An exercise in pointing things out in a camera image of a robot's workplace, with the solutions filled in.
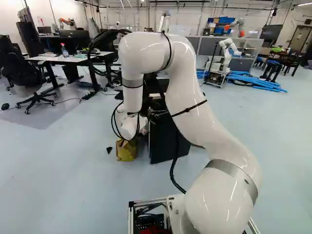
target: water bottle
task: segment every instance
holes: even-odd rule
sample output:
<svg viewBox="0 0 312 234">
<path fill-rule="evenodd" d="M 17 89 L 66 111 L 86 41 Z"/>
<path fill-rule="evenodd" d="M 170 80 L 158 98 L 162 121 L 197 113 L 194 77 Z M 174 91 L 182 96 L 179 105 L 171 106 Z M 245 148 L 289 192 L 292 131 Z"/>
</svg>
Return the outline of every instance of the water bottle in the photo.
<svg viewBox="0 0 312 234">
<path fill-rule="evenodd" d="M 66 48 L 65 48 L 65 43 L 61 43 L 61 46 L 62 46 L 62 54 L 63 54 L 63 57 L 64 57 L 64 58 L 69 57 L 69 53 L 68 53 L 68 51 L 67 51 Z"/>
</svg>

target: robot cart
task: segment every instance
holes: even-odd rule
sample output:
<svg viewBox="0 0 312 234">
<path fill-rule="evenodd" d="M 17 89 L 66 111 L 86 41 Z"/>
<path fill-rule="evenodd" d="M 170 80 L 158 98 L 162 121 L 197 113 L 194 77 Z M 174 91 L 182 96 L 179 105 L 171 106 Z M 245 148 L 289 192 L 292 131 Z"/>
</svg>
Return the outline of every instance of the robot cart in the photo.
<svg viewBox="0 0 312 234">
<path fill-rule="evenodd" d="M 184 219 L 183 194 L 154 200 L 130 201 L 128 209 L 128 234 L 198 234 L 188 220 Z M 244 234 L 260 234 L 252 218 Z"/>
</svg>

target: ceiling light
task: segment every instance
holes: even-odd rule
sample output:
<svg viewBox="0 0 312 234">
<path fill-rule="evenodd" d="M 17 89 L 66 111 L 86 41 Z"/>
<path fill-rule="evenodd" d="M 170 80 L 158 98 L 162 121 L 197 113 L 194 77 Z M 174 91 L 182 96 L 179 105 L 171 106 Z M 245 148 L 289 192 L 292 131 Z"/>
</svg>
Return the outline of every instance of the ceiling light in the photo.
<svg viewBox="0 0 312 234">
<path fill-rule="evenodd" d="M 305 5 L 310 5 L 310 4 L 312 4 L 312 2 L 308 2 L 308 3 L 303 3 L 303 4 L 299 4 L 299 5 L 297 5 L 297 6 L 305 6 Z"/>
</svg>

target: small robot arm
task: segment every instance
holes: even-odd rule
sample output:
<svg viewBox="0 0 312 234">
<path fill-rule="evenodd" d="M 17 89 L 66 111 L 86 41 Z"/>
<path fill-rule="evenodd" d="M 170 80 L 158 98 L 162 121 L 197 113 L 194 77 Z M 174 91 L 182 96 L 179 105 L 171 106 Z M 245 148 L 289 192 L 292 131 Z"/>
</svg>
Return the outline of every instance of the small robot arm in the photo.
<svg viewBox="0 0 312 234">
<path fill-rule="evenodd" d="M 204 146 L 210 158 L 184 196 L 184 217 L 201 234 L 241 234 L 262 184 L 261 168 L 247 147 L 214 116 L 199 87 L 191 43 L 177 35 L 134 32 L 121 39 L 118 54 L 124 96 L 118 113 L 123 115 L 121 130 L 127 128 L 131 133 L 127 139 L 136 132 L 143 74 L 166 70 L 170 77 L 165 97 L 168 111 L 183 136 Z"/>
<path fill-rule="evenodd" d="M 68 20 L 65 20 L 63 18 L 59 18 L 59 29 L 63 30 L 64 29 L 64 23 L 69 25 L 72 30 L 77 30 L 76 22 L 73 18 L 68 18 Z"/>
<path fill-rule="evenodd" d="M 230 61 L 232 59 L 232 55 L 230 54 L 229 48 L 233 50 L 234 55 L 244 55 L 244 52 L 240 52 L 236 45 L 234 44 L 233 40 L 231 38 L 227 38 L 225 40 L 221 40 L 219 42 L 220 47 L 223 50 L 224 53 L 224 62 L 223 62 L 223 69 L 226 71 L 228 69 L 228 66 L 230 64 Z"/>
<path fill-rule="evenodd" d="M 236 25 L 238 25 L 238 30 L 239 30 L 238 37 L 241 38 L 241 37 L 245 36 L 245 32 L 243 29 L 244 22 L 245 22 L 245 20 L 243 18 L 239 18 L 238 20 L 235 20 L 231 24 L 225 25 L 224 30 L 228 31 L 230 28 L 234 28 Z"/>
</svg>

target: green object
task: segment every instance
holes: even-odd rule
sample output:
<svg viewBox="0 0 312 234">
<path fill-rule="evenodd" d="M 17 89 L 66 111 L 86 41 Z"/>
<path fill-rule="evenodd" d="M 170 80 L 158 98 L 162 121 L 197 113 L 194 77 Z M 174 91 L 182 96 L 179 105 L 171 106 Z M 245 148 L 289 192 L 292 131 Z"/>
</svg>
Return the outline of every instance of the green object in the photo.
<svg viewBox="0 0 312 234">
<path fill-rule="evenodd" d="M 74 58 L 78 58 L 78 59 L 84 59 L 86 58 L 86 55 L 80 54 L 80 55 L 74 55 Z"/>
<path fill-rule="evenodd" d="M 274 48 L 271 49 L 271 51 L 273 51 L 273 52 L 282 52 L 282 51 L 283 51 L 283 48 L 274 47 Z"/>
</svg>

